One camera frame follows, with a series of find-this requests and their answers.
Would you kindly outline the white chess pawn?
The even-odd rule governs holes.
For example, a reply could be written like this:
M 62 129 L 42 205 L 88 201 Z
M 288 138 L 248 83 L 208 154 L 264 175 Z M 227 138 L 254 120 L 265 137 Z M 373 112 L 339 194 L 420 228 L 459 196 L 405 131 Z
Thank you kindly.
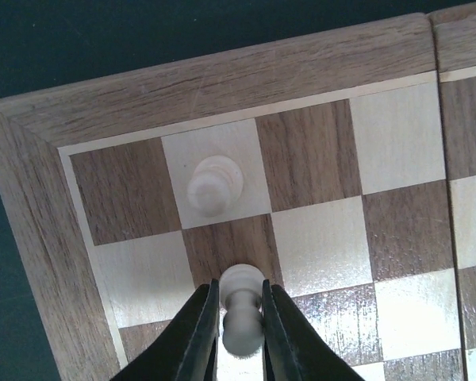
M 244 176 L 239 165 L 227 156 L 205 158 L 194 169 L 187 186 L 190 206 L 204 217 L 223 214 L 240 198 Z
M 248 357 L 263 345 L 263 273 L 249 264 L 233 265 L 219 280 L 219 298 L 225 308 L 222 343 L 236 357 Z

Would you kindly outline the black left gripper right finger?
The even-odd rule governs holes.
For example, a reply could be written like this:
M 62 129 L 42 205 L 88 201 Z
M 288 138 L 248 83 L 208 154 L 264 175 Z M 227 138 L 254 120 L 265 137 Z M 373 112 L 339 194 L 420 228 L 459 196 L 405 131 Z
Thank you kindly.
M 310 325 L 285 290 L 264 280 L 263 378 L 265 380 L 361 380 Z

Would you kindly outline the wooden chess board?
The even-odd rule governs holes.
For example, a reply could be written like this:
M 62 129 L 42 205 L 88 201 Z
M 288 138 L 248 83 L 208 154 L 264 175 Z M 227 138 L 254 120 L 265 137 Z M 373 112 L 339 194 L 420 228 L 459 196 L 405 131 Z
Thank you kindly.
M 216 155 L 244 187 L 204 217 Z M 367 380 L 476 380 L 476 3 L 1 99 L 0 195 L 63 380 L 235 264 Z

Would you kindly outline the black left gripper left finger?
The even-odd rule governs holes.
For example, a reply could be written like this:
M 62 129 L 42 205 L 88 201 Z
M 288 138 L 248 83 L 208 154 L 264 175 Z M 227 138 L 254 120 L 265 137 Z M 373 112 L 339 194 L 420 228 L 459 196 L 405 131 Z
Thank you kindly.
M 202 284 L 159 337 L 114 380 L 215 380 L 219 284 Z

